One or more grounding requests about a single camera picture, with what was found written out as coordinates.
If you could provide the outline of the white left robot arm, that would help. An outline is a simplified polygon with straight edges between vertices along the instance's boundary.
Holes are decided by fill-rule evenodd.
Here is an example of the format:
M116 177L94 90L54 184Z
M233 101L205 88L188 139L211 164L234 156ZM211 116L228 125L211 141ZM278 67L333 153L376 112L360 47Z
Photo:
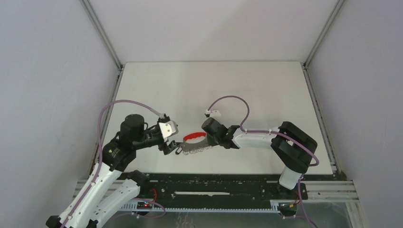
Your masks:
M149 178L138 170L130 172L109 196L105 194L136 158L138 150L156 146L168 155L175 145L175 142L168 142L168 139L177 133L176 122L166 115L159 118L151 128L147 128L141 115L128 115L115 137L103 147L99 163L78 195L60 215L49 217L46 226L101 228L130 199L148 196Z

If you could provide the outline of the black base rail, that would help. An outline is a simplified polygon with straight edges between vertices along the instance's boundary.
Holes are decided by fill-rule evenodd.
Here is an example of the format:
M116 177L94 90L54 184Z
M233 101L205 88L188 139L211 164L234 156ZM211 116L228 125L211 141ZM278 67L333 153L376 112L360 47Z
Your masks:
M278 184L274 174L149 173L139 197L166 209L274 209L273 203L308 199L305 184L293 190Z

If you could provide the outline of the left aluminium frame post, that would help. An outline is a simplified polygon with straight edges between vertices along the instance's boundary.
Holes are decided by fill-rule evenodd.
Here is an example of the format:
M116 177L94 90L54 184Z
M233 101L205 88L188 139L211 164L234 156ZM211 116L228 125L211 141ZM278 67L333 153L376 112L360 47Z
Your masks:
M93 4L91 3L90 0L80 0L80 3L83 6L89 20L93 24L93 27L94 27L95 31L97 32L99 38L101 39L108 54L112 58L114 65L116 66L116 68L119 71L121 71L123 68L123 64L120 61L119 57L117 56L117 53L112 45L112 42L110 41L101 21L93 7Z

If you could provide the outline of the grey aluminium frame rail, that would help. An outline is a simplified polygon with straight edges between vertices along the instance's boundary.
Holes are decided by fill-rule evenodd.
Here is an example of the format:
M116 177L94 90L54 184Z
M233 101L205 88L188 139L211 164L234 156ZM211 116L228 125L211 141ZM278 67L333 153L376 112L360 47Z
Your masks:
M331 67L331 57L328 50L327 40L331 30L336 24L336 21L346 5L346 0L337 0L331 9L327 19L324 22L318 37L316 38L313 47L311 48L306 60L303 62L306 82L312 98L312 102L316 111L319 126L323 135L325 145L329 147L331 140L326 123L326 104L327 95L325 95L326 85L324 84L327 79L326 71Z

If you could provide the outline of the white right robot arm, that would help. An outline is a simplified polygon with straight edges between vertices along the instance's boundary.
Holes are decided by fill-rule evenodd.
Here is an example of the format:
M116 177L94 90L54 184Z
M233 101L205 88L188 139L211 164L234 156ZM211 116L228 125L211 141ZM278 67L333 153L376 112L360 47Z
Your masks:
M275 130L246 130L239 125L227 128L209 117L201 128L207 134L209 146L273 150L285 165L276 186L277 194L284 199L295 193L295 186L309 167L319 165L319 159L315 156L317 142L288 121Z

